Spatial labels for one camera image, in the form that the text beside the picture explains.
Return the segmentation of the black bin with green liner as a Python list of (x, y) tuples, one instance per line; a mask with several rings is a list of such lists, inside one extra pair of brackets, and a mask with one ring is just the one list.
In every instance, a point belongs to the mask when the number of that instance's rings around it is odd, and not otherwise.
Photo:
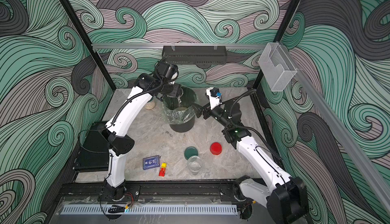
[(198, 96), (193, 89), (188, 87), (182, 87), (182, 89), (187, 93), (186, 105), (178, 105), (177, 98), (163, 97), (163, 110), (167, 122), (171, 129), (178, 133), (185, 133), (193, 128), (196, 114), (192, 104), (198, 103)]

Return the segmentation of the red jar lid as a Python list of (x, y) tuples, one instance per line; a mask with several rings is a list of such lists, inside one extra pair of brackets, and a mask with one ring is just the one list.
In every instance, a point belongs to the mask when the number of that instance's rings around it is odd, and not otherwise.
[(209, 149), (210, 149), (211, 154), (213, 154), (213, 155), (220, 155), (222, 152), (222, 146), (218, 142), (212, 143)]

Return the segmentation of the green jar lid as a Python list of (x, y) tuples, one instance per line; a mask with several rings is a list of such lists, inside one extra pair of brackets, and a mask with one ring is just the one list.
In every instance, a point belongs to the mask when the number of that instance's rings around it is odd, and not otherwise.
[(194, 146), (189, 146), (184, 151), (184, 157), (186, 160), (191, 158), (192, 156), (198, 156), (199, 152)]

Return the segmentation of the glass oatmeal jar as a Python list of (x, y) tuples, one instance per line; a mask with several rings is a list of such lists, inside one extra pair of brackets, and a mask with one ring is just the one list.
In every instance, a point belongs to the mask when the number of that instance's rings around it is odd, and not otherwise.
[(199, 156), (191, 156), (187, 161), (187, 167), (192, 175), (197, 175), (202, 166), (203, 162)]

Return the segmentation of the red-lidded oatmeal jar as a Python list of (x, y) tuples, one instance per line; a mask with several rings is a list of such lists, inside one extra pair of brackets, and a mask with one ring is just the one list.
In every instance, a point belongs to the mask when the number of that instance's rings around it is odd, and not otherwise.
[(183, 92), (182, 95), (177, 97), (178, 105), (186, 105), (187, 104), (187, 93)]

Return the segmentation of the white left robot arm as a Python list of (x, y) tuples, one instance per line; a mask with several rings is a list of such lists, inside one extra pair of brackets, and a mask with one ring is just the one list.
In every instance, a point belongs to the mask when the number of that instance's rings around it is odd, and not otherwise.
[(135, 145), (127, 136), (131, 124), (147, 102), (158, 94), (173, 98), (182, 95), (181, 85), (175, 83), (178, 75), (177, 65), (157, 62), (152, 74), (143, 73), (136, 79), (126, 101), (105, 124), (102, 135), (108, 142), (109, 166), (104, 186), (113, 201), (121, 201), (126, 193), (126, 160)]

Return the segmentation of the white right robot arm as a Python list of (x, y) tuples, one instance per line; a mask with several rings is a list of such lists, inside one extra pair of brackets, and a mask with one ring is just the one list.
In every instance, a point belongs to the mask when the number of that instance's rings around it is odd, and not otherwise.
[(224, 108), (193, 104), (197, 117), (216, 119), (223, 125), (223, 135), (252, 164), (263, 184), (245, 177), (238, 183), (239, 195), (267, 208), (277, 224), (291, 224), (309, 213), (307, 188), (299, 177), (293, 178), (280, 168), (256, 142), (241, 122), (240, 105), (226, 103)]

